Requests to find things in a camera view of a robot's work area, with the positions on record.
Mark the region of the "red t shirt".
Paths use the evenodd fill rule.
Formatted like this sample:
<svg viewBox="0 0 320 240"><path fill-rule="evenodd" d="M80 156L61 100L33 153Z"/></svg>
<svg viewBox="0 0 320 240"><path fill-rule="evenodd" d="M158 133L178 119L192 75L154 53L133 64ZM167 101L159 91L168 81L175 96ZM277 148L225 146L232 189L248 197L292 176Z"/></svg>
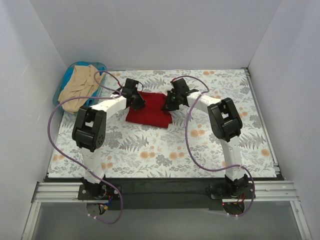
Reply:
<svg viewBox="0 0 320 240"><path fill-rule="evenodd" d="M145 107L134 110L129 108L126 121L134 124L148 125L165 128L172 124L172 115L169 111L163 111L167 96L163 93L139 92L145 100Z"/></svg>

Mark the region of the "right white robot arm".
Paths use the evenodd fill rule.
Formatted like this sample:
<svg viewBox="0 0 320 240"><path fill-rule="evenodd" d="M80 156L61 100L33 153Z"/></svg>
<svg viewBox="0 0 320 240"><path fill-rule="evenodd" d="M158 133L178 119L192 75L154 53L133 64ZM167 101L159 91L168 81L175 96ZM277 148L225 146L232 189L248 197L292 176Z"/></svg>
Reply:
<svg viewBox="0 0 320 240"><path fill-rule="evenodd" d="M190 89L185 78L186 76L183 75L172 79L170 83L173 88L167 92L162 109L175 111L181 105L189 107L185 120L184 137L190 158L198 168L204 171L212 173L225 171L225 187L222 190L230 198L237 199L245 194L251 177L250 172L243 165L239 147L241 129L243 128L241 117L231 98L218 99L207 96L206 93L210 91L209 87L202 80L193 76L190 78L202 83L205 91ZM194 158L188 140L188 126L193 109L208 114L211 130L222 147L225 167L209 169L201 166Z"/></svg>

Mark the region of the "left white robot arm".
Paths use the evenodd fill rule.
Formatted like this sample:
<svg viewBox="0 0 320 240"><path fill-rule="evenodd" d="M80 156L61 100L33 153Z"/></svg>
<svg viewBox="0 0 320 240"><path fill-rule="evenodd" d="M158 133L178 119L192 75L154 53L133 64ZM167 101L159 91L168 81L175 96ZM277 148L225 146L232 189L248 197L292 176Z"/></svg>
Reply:
<svg viewBox="0 0 320 240"><path fill-rule="evenodd" d="M146 101L138 92L139 81L128 78L123 87L106 99L92 106L82 106L77 114L72 131L72 139L80 148L83 164L86 167L83 194L95 200L106 199L113 191L102 182L105 171L102 168L101 146L106 138L107 119L117 112L132 107L139 110L145 107Z"/></svg>

